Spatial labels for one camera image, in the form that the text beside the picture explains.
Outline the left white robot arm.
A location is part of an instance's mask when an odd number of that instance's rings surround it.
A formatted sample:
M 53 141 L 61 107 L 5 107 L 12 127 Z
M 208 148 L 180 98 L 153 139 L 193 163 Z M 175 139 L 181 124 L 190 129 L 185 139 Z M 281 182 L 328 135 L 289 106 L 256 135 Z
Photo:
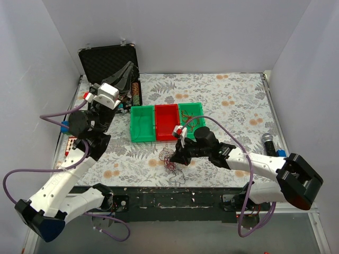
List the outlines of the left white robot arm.
M 76 138 L 64 162 L 28 200 L 20 199 L 15 210 L 23 222 L 45 242 L 53 241 L 66 224 L 92 209 L 102 212 L 113 207 L 113 193 L 103 184 L 95 184 L 74 198 L 67 195 L 79 179 L 105 153 L 110 135 L 107 131 L 122 101 L 131 91 L 134 64 L 128 61 L 119 71 L 94 84 L 80 105 L 66 111 L 67 132 Z

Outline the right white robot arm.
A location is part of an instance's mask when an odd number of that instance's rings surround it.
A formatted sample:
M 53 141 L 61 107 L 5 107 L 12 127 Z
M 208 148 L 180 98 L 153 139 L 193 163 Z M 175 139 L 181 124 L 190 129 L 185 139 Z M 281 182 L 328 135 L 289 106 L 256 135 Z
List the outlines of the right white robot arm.
M 170 162 L 189 165 L 192 158 L 206 157 L 216 167 L 240 170 L 269 179 L 267 183 L 251 180 L 242 191 L 231 198 L 230 205 L 252 210 L 262 203 L 289 203 L 300 210 L 309 210 L 323 185 L 323 179 L 300 155 L 273 157 L 245 153 L 231 144 L 219 142 L 206 126 L 187 138 L 187 129 L 177 125 L 172 135 L 177 138 Z

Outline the black poker chip case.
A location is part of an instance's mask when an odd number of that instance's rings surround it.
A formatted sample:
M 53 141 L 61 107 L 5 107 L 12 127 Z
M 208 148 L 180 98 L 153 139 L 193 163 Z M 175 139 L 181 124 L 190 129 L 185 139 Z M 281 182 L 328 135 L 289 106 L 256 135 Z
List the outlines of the black poker chip case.
M 114 85 L 113 75 L 127 63 L 132 63 L 130 90 L 118 106 L 118 113 L 129 112 L 133 106 L 142 106 L 140 72 L 136 46 L 133 43 L 94 48 L 78 51 L 78 56 L 85 71 L 88 82 L 100 85 L 103 82 Z

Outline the right green bin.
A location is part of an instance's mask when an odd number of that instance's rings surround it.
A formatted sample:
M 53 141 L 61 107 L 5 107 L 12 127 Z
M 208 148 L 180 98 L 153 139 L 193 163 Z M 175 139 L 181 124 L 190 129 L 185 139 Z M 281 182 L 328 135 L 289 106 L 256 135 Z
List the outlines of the right green bin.
M 203 108 L 201 103 L 181 103 L 178 104 L 179 107 L 179 117 L 181 125 L 184 125 L 190 119 L 203 115 Z M 204 118 L 198 118 L 192 120 L 186 127 L 188 129 L 188 134 L 193 134 L 194 131 L 205 126 Z

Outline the green bin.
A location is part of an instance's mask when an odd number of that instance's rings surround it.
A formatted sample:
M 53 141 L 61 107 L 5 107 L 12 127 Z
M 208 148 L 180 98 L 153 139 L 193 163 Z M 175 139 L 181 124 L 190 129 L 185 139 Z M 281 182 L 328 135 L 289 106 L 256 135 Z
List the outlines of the green bin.
M 181 103 L 178 104 L 179 107 L 179 117 L 181 125 L 184 125 L 190 119 L 203 115 L 203 108 L 201 103 Z M 205 126 L 204 118 L 198 118 L 192 120 L 186 127 L 188 129 L 188 134 L 193 134 L 194 131 Z
M 133 106 L 130 113 L 131 142 L 156 141 L 154 106 Z

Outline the red window toy brick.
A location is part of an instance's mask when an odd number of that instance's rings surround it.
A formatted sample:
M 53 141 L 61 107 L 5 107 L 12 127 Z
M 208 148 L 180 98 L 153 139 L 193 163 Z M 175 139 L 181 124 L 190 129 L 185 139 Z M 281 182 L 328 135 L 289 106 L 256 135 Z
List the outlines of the red window toy brick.
M 74 142 L 77 140 L 76 137 L 69 137 L 67 140 L 67 145 L 65 149 L 65 156 L 68 156 L 69 152 L 71 151 Z

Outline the left green bin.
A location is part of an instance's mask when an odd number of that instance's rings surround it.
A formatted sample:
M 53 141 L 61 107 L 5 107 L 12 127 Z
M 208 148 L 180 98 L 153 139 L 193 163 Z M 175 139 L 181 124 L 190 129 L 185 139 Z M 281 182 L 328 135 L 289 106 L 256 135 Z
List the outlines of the left green bin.
M 131 142 L 156 141 L 154 106 L 133 106 L 130 113 Z

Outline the blue toy brick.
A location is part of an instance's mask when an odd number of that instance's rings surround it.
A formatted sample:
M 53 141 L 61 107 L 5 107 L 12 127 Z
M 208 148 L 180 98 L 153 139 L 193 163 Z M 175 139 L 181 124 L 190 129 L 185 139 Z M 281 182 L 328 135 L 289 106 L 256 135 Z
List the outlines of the blue toy brick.
M 62 124 L 62 126 L 60 127 L 61 133 L 68 134 L 69 122 L 68 121 L 62 121 L 61 124 Z

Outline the red bin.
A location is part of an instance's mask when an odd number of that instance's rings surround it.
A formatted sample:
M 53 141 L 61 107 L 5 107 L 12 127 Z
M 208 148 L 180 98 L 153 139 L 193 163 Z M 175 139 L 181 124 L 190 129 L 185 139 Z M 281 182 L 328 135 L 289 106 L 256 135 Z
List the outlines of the red bin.
M 156 140 L 172 141 L 174 128 L 180 125 L 177 104 L 155 105 Z

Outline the floral table mat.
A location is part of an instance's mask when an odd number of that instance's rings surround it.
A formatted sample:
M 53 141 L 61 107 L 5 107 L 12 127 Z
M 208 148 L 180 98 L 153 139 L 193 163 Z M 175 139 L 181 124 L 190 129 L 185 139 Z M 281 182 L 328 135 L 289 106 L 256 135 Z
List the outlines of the floral table mat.
M 144 105 L 201 103 L 206 126 L 221 142 L 263 154 L 261 137 L 269 133 L 277 149 L 287 148 L 263 74 L 142 74 L 140 82 Z M 108 133 L 105 154 L 77 186 L 242 187 L 249 179 L 247 172 L 215 167 L 206 158 L 168 170 L 164 157 L 174 142 L 131 142 L 129 114 L 117 114 Z

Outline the black microphone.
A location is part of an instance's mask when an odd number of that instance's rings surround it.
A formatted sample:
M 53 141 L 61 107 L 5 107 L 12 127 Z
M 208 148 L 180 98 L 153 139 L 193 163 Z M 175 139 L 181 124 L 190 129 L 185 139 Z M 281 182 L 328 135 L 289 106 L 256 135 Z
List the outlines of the black microphone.
M 265 133 L 262 135 L 261 140 L 267 156 L 277 157 L 276 149 L 273 142 L 273 136 L 269 133 Z

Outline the small blue block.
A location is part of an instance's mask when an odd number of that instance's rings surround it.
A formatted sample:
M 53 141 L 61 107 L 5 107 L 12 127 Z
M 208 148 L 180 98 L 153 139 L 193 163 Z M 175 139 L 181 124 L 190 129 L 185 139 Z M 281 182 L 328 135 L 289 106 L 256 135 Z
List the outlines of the small blue block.
M 279 149 L 279 150 L 276 151 L 276 155 L 277 155 L 278 157 L 286 157 L 286 156 L 287 156 L 287 155 L 286 155 L 286 152 L 285 152 L 284 150 L 281 150 L 281 149 Z

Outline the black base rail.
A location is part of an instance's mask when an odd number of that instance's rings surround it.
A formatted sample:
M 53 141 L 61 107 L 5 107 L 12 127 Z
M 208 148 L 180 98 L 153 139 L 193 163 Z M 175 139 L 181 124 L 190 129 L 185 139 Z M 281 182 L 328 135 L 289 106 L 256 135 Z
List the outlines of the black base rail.
M 227 200 L 241 192 L 239 187 L 111 187 L 113 197 L 107 210 L 124 222 L 220 221 L 236 223 L 236 212 L 227 210 Z

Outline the aluminium frame rail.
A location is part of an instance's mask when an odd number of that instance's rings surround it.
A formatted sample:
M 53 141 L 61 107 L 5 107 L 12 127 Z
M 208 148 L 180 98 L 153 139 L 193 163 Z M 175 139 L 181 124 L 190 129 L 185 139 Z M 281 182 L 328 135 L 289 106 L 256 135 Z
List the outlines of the aluminium frame rail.
M 310 210 L 300 210 L 295 207 L 287 207 L 287 206 L 277 206 L 274 210 L 274 214 L 279 213 L 319 213 L 318 208 L 312 207 Z

